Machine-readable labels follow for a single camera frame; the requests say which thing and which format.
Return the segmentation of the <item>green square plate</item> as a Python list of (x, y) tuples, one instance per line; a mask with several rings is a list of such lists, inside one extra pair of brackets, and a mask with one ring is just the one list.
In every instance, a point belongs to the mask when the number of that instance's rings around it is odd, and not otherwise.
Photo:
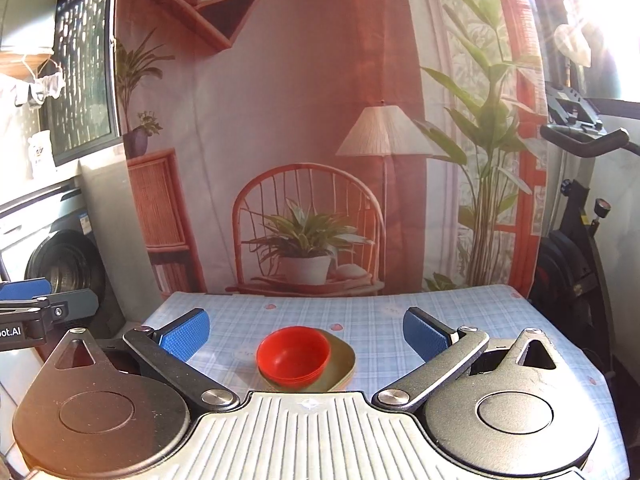
[(354, 349), (342, 341), (337, 336), (328, 333), (326, 330), (320, 330), (326, 336), (331, 347), (331, 357), (326, 369), (320, 377), (312, 382), (309, 386), (303, 388), (291, 388), (280, 386), (259, 372), (262, 379), (273, 388), (274, 391), (285, 392), (328, 392), (332, 390), (341, 390), (349, 383), (350, 378), (354, 374), (356, 367), (356, 354)]

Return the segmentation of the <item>red bowl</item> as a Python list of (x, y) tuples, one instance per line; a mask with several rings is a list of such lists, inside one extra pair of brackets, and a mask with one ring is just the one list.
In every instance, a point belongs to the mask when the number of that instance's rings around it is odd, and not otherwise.
[(317, 380), (331, 357), (320, 330), (290, 326), (269, 334), (256, 350), (258, 370), (280, 386), (303, 388)]

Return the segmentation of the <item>washing machine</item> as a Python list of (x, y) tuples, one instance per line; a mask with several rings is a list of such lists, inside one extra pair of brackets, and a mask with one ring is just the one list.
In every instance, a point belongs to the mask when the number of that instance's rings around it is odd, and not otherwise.
[(56, 326), (37, 349), (49, 356), (66, 330), (88, 328), (111, 338), (125, 317), (99, 252), (85, 197), (73, 180), (44, 188), (1, 206), (1, 281), (46, 280), (52, 292), (89, 289), (96, 313)]

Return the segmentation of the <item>plaid blue tablecloth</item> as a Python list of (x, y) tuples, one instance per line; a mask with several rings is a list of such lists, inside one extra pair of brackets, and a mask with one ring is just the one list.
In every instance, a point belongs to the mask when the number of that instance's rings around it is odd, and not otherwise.
[(585, 393), (599, 435), (585, 474), (590, 479), (627, 479), (625, 445), (612, 396), (603, 375), (587, 357), (513, 288), (480, 286), (449, 292), (394, 296), (294, 298), (217, 296), (176, 292), (145, 319), (160, 328), (194, 308), (207, 312), (208, 341), (190, 365), (239, 396), (266, 388), (255, 352), (265, 336), (286, 326), (310, 326), (334, 333), (355, 351), (356, 367), (348, 386), (367, 396), (422, 364), (402, 336), (402, 317), (418, 307), (445, 325), (475, 326), (492, 338), (513, 339), (539, 328), (552, 341)]

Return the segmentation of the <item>black exercise bike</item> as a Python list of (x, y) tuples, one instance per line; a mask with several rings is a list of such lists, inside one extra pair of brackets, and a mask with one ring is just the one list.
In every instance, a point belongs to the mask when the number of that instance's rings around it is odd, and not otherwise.
[[(546, 95), (550, 122), (540, 128), (544, 140), (582, 159), (616, 150), (639, 153), (627, 130), (606, 131), (596, 109), (575, 89), (548, 82)], [(529, 302), (612, 380), (612, 308), (594, 239), (611, 204), (598, 198), (590, 219), (589, 188), (565, 179), (560, 191), (567, 198), (564, 214), (560, 226), (540, 240)]]

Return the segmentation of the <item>printed room backdrop cloth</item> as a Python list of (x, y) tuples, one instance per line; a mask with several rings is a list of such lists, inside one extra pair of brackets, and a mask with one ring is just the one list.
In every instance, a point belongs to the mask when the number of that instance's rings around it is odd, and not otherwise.
[(115, 0), (157, 286), (533, 285), (546, 99), (527, 0)]

